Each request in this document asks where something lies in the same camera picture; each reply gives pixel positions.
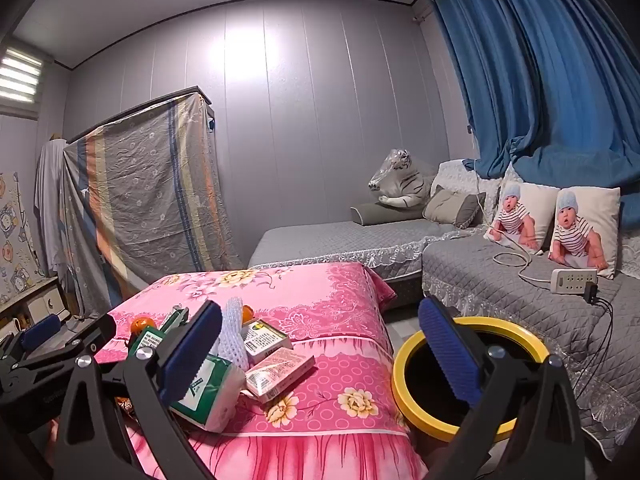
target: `striped shirt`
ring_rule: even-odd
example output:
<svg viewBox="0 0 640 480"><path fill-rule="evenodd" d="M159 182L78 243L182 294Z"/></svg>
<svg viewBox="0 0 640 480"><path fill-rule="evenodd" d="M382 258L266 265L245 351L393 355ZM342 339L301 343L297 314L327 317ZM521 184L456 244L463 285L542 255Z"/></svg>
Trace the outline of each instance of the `striped shirt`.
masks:
<svg viewBox="0 0 640 480"><path fill-rule="evenodd" d="M591 225L583 217L576 215L574 224L565 229L556 223L554 239L569 251L572 256L586 256L587 235L591 231Z"/></svg>
<svg viewBox="0 0 640 480"><path fill-rule="evenodd" d="M518 229L522 225L522 219L527 214L529 214L527 208L524 207L524 204L518 202L516 207L508 213L504 208L500 208L500 212L495 219L502 224L502 227L508 234L514 235L518 233Z"/></svg>

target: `blue knit hat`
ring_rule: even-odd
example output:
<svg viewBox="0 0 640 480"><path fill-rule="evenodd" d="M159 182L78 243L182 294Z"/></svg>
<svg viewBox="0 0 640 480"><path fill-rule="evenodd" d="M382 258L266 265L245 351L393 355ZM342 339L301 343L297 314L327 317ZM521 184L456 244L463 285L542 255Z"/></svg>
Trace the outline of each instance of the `blue knit hat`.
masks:
<svg viewBox="0 0 640 480"><path fill-rule="evenodd" d="M520 186L518 186L518 184L509 184L504 189L504 197L508 198L510 196L514 196L520 200Z"/></svg>
<svg viewBox="0 0 640 480"><path fill-rule="evenodd" d="M578 201L575 199L575 193L573 191L565 191L558 196L556 210L560 212L565 207L570 207L578 214Z"/></svg>

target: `striped cloth cover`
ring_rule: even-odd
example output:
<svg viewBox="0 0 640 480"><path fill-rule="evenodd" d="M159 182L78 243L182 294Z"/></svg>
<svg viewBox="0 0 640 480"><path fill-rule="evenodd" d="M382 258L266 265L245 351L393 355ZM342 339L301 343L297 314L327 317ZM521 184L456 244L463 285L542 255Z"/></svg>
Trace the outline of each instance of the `striped cloth cover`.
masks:
<svg viewBox="0 0 640 480"><path fill-rule="evenodd" d="M162 276L241 267L202 96L97 127L65 148L61 229L85 312Z"/></svg>

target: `window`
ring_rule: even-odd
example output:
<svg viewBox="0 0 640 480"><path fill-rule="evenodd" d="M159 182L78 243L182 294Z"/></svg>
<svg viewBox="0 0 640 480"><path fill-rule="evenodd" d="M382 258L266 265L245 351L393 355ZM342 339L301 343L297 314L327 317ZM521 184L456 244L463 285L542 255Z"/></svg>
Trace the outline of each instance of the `window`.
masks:
<svg viewBox="0 0 640 480"><path fill-rule="evenodd" d="M46 59L21 44L0 56L0 114L38 119Z"/></svg>

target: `gray pillow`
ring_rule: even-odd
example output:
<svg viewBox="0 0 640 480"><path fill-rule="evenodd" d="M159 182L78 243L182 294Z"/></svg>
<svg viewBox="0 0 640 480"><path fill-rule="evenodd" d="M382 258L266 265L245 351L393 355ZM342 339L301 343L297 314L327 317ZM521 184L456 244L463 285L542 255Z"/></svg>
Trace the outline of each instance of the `gray pillow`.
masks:
<svg viewBox="0 0 640 480"><path fill-rule="evenodd" d="M403 220L417 220L422 218L424 205L417 205L407 209L391 207L379 202L361 204L351 208L351 220L360 225L378 225Z"/></svg>
<svg viewBox="0 0 640 480"><path fill-rule="evenodd" d="M453 224L465 229L469 227L484 203L486 193L468 195L459 191L449 191L442 186L436 186L436 193L424 208L422 216L427 220L441 224Z"/></svg>

